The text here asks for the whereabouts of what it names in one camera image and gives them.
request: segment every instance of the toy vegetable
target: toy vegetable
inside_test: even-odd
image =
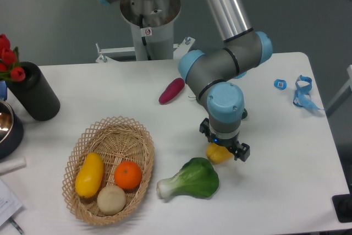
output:
[[[174,99],[185,87],[184,80],[179,77],[173,80],[159,97],[159,103],[164,105]]]
[[[156,191],[161,198],[176,195],[191,195],[209,198],[219,187],[219,177],[205,158],[192,158],[171,178],[160,180]]]

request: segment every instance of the paper sheet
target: paper sheet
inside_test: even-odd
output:
[[[22,203],[16,195],[0,180],[0,226],[9,219]]]

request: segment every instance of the silver metal tube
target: silver metal tube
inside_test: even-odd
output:
[[[251,28],[241,0],[207,0],[223,40]]]

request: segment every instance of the metal bracket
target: metal bracket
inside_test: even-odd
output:
[[[174,44],[174,59],[181,59],[186,53],[190,51],[195,41],[196,40],[194,38],[186,37],[181,44]],[[95,60],[95,62],[97,63],[120,62],[119,59],[122,59],[122,57],[126,58],[135,56],[134,47],[100,49],[97,43],[96,47],[98,58]]]
[[[342,86],[326,107],[326,116],[330,117],[352,94],[352,65],[347,68],[349,80]]]

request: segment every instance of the purple sweet potato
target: purple sweet potato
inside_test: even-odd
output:
[[[185,87],[184,80],[180,78],[176,78],[173,80],[165,89],[165,91],[159,97],[159,103],[164,105],[173,98],[175,98]]]

